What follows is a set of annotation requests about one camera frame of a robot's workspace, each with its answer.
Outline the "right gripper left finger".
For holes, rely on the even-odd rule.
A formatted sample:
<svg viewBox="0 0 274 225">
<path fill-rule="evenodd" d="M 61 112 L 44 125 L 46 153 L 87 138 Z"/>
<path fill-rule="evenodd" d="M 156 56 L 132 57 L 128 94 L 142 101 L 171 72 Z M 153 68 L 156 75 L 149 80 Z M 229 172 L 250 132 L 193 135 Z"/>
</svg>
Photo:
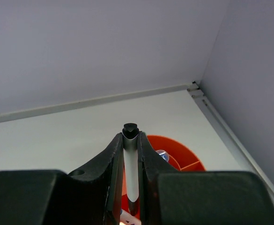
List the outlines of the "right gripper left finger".
<svg viewBox="0 0 274 225">
<path fill-rule="evenodd" d="M 103 151 L 69 173 L 77 183 L 71 224 L 119 224 L 124 170 L 122 139 L 122 134 L 116 134 Z"/>
</svg>

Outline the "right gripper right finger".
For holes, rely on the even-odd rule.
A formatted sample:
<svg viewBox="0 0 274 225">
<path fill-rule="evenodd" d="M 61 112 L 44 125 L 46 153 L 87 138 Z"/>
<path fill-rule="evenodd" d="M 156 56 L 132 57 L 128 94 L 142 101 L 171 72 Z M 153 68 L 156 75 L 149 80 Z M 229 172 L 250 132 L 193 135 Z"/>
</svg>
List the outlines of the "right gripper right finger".
<svg viewBox="0 0 274 225">
<path fill-rule="evenodd" d="M 165 161 L 151 146 L 145 132 L 137 136 L 139 212 L 143 225 L 180 225 L 181 215 L 176 206 L 167 209 L 160 202 L 158 176 L 176 173 L 177 170 Z"/>
</svg>

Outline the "dark blue pen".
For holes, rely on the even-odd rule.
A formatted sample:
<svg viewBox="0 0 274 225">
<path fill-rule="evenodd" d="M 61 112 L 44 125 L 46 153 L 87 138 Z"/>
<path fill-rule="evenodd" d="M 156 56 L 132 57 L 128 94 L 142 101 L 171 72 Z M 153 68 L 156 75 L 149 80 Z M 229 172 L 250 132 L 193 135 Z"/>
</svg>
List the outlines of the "dark blue pen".
<svg viewBox="0 0 274 225">
<path fill-rule="evenodd" d="M 170 155 L 165 150 L 156 150 L 156 153 L 159 154 L 166 162 L 169 162 Z"/>
</svg>

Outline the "black capped white marker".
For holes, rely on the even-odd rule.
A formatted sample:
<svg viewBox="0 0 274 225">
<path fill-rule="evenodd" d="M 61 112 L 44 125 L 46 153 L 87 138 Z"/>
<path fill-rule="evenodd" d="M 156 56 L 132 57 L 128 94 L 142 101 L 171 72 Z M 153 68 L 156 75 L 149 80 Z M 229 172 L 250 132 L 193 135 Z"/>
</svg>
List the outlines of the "black capped white marker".
<svg viewBox="0 0 274 225">
<path fill-rule="evenodd" d="M 139 178 L 137 139 L 139 129 L 137 124 L 126 123 L 122 129 L 124 166 L 126 176 L 126 194 L 129 213 L 135 216 L 139 209 Z"/>
</svg>

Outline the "blue capped white marker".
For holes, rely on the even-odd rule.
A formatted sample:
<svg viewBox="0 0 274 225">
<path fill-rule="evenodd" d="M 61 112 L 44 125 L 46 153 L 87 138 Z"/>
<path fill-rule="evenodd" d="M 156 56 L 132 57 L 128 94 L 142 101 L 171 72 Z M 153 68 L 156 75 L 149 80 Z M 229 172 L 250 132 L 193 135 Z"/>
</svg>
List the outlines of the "blue capped white marker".
<svg viewBox="0 0 274 225">
<path fill-rule="evenodd" d="M 141 221 L 125 210 L 120 212 L 120 225 L 141 225 Z"/>
</svg>

